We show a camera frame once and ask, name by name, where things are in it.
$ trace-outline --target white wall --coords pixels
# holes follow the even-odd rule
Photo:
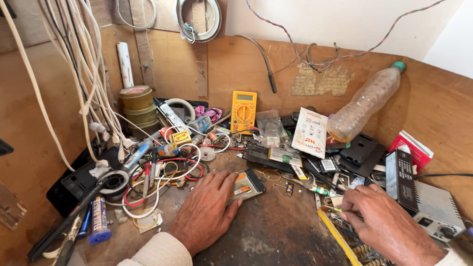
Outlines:
[[[473,79],[473,0],[464,0],[424,63]]]
[[[294,42],[367,50],[378,44],[398,16],[437,0],[248,0],[265,19],[283,25]],[[375,52],[422,60],[463,0],[447,0],[403,17]],[[226,35],[288,42],[285,32],[258,19],[245,0],[229,0]]]

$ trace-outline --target wooden workbench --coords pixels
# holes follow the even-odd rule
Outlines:
[[[217,155],[209,163],[210,170],[263,169],[262,165],[247,162],[237,154],[238,151],[229,151]],[[285,186],[285,182],[282,178],[277,184]],[[193,259],[194,265],[350,265],[342,249],[319,220],[314,193],[295,184],[294,195],[289,197],[285,195],[284,188],[277,187],[282,193],[280,195],[271,181],[266,181],[264,186],[266,193],[244,201],[228,232],[197,254]],[[189,187],[172,186],[161,190],[158,208],[164,212],[163,231],[169,228],[189,192]],[[112,238],[96,246],[89,245],[87,239],[77,242],[75,252],[88,266],[117,265],[131,258],[156,233],[155,228],[140,235],[130,218],[118,224],[110,206],[107,207],[107,217],[114,221],[110,225]],[[51,260],[41,261],[41,264],[45,261],[51,263]]]

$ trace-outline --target green bottle cap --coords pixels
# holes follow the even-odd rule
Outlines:
[[[399,72],[402,73],[403,70],[406,69],[406,65],[403,62],[397,61],[391,66],[391,68],[397,68],[397,70],[399,70]]]

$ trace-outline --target qr code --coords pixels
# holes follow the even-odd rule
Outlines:
[[[332,160],[321,160],[325,171],[336,170]]]

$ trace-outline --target plastic bag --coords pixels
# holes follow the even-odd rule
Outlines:
[[[261,135],[261,143],[265,148],[291,141],[282,126],[277,109],[258,112],[255,115]]]

